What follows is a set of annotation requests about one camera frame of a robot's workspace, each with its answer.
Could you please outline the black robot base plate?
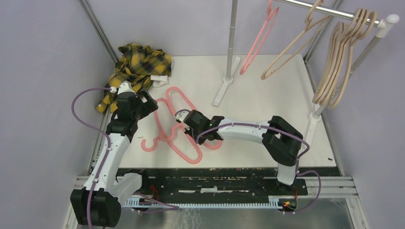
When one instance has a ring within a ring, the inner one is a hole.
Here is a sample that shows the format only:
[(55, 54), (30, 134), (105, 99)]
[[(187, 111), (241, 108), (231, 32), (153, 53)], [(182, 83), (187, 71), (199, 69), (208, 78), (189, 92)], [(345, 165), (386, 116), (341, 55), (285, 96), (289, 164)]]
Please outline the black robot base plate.
[(284, 185), (275, 168), (122, 168), (117, 177), (126, 173), (142, 175), (141, 194), (172, 204), (265, 203), (269, 196), (308, 195), (304, 179)]

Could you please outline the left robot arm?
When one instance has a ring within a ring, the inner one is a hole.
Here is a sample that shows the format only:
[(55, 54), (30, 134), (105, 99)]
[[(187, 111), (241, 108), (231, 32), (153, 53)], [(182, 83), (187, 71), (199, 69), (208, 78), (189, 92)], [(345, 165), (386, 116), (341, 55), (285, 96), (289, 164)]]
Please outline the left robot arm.
[(121, 210), (133, 193), (145, 194), (150, 181), (138, 173), (128, 173), (116, 181), (119, 164), (138, 130), (138, 121), (157, 111), (158, 105), (142, 88), (118, 89), (117, 109), (106, 130), (90, 126), (105, 137), (105, 143), (93, 171), (81, 189), (74, 189), (70, 201), (80, 225), (89, 228), (117, 225)]

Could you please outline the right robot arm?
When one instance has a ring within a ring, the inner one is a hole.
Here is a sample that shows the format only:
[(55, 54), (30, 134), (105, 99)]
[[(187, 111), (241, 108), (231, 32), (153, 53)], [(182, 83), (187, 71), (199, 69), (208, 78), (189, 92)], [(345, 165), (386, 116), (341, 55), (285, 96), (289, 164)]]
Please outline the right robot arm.
[(199, 145), (214, 140), (241, 140), (263, 145), (277, 162), (277, 191), (287, 195), (295, 189), (298, 153), (302, 146), (309, 149), (309, 145), (282, 117), (275, 115), (268, 121), (243, 122), (224, 116), (209, 119), (197, 110), (181, 110), (174, 117), (185, 125), (185, 134)]

